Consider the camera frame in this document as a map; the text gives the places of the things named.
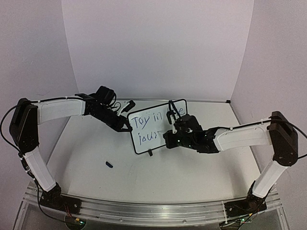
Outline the white whiteboard with black frame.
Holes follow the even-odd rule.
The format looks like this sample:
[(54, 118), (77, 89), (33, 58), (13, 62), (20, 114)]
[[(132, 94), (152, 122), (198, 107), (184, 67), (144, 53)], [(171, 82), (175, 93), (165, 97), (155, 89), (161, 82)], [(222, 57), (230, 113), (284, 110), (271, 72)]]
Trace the white whiteboard with black frame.
[(172, 106), (166, 102), (128, 114), (127, 119), (132, 127), (130, 135), (136, 154), (165, 146), (163, 134), (173, 129), (172, 123), (167, 118), (170, 109)]

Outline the blue marker cap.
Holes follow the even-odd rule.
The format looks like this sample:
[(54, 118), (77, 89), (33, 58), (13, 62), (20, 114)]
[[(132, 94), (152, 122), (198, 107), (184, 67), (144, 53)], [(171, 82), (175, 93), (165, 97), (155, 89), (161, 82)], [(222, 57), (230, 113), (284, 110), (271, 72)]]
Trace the blue marker cap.
[(109, 167), (109, 168), (113, 168), (113, 165), (111, 163), (109, 163), (108, 161), (106, 161), (106, 165)]

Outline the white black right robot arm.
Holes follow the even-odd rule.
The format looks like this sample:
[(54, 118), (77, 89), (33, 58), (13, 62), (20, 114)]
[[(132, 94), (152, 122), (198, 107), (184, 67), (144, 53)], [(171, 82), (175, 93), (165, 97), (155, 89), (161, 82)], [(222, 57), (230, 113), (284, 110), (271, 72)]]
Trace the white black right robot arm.
[(166, 114), (172, 129), (163, 134), (166, 147), (184, 147), (198, 153), (213, 154), (248, 146), (271, 145), (273, 157), (259, 178), (251, 185), (247, 197), (225, 203), (228, 217), (264, 211), (265, 199), (283, 172), (298, 161), (298, 134), (279, 111), (267, 120), (236, 127), (213, 127), (207, 130), (193, 115)]

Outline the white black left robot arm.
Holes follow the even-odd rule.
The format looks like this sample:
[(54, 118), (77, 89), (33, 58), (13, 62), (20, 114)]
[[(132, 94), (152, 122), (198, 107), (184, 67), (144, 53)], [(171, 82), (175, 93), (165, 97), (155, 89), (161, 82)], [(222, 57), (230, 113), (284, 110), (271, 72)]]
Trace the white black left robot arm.
[(131, 132), (132, 127), (123, 113), (129, 112), (135, 102), (130, 100), (122, 108), (117, 108), (117, 104), (115, 91), (100, 86), (92, 94), (78, 93), (36, 101), (22, 98), (12, 108), (14, 113), (9, 125), (12, 146), (17, 148), (25, 172), (36, 185), (38, 204), (41, 207), (77, 214), (82, 202), (78, 198), (64, 195), (47, 167), (41, 154), (40, 125), (72, 116), (90, 116), (116, 132)]

